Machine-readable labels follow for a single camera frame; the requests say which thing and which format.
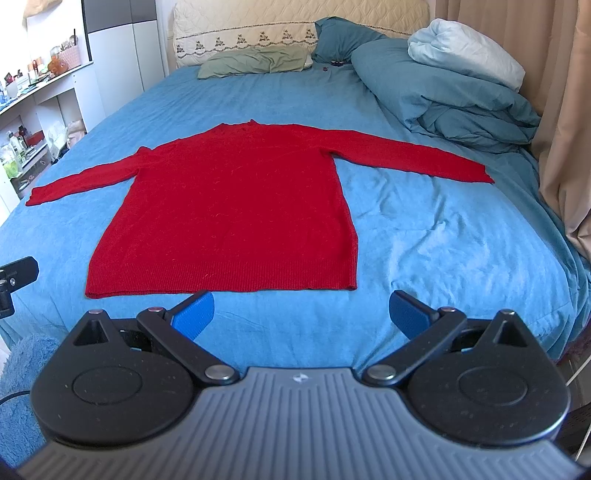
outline teal pillow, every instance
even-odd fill
[[[318,45],[312,60],[319,63],[339,61],[351,63],[353,50],[364,43],[388,38],[369,27],[350,22],[340,17],[326,17],[316,23]]]

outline logo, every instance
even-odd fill
[[[308,375],[303,374],[302,372],[298,373],[297,375],[294,375],[292,378],[294,379],[294,382],[298,382],[299,384],[307,382],[310,379]]]

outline white cabinet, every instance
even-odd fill
[[[96,81],[109,116],[144,91],[135,52],[133,25],[88,34]]]
[[[20,199],[14,191],[3,166],[0,166],[0,225],[8,218],[10,212],[17,207],[18,202],[20,202]]]
[[[135,51],[138,54],[139,74],[144,90],[148,90],[164,78],[164,68],[158,41],[156,20],[134,23]]]
[[[105,114],[164,78],[155,0],[85,0],[90,55]]]

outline fluffy blue rug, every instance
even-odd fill
[[[30,390],[60,342],[43,335],[27,336],[12,349],[0,377],[0,399]],[[11,467],[20,465],[44,443],[29,403],[29,395],[0,405],[0,456]]]

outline curtain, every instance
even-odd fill
[[[591,260],[591,1],[437,0],[435,14],[492,38],[525,69],[520,93],[542,115],[532,142],[540,193]]]

